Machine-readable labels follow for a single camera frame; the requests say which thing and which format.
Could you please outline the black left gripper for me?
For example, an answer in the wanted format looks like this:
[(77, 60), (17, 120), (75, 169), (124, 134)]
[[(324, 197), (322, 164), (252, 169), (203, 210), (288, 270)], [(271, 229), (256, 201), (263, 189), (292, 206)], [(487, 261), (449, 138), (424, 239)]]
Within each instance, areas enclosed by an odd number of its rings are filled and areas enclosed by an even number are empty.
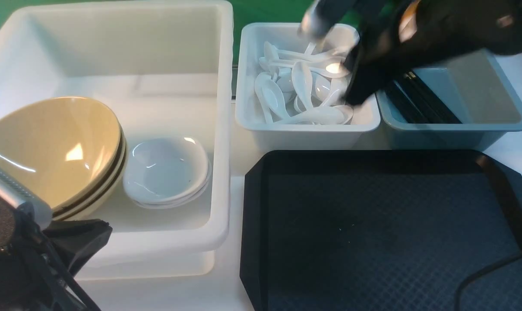
[[(52, 221), (42, 233), (75, 277), (107, 243), (103, 220)], [(71, 294), (28, 215), (0, 197), (0, 311), (69, 311)]]

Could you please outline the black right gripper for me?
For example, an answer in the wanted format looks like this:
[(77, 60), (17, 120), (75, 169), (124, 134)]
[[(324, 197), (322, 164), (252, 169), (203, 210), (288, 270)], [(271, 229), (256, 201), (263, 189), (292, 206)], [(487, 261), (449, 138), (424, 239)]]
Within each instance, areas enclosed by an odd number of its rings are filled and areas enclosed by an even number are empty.
[(361, 105), (399, 75), (434, 63), (432, 4), (432, 0), (405, 0), (389, 18), (363, 26), (359, 43), (342, 63), (351, 73), (344, 102)]

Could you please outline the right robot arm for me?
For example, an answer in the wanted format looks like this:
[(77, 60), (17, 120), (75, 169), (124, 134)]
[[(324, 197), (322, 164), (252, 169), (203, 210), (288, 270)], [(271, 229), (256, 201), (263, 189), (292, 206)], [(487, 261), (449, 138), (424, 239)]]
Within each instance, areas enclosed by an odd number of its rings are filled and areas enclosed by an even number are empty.
[(344, 66), (343, 99), (361, 105), (408, 71), (476, 51), (522, 54), (522, 0), (413, 0), (366, 26)]

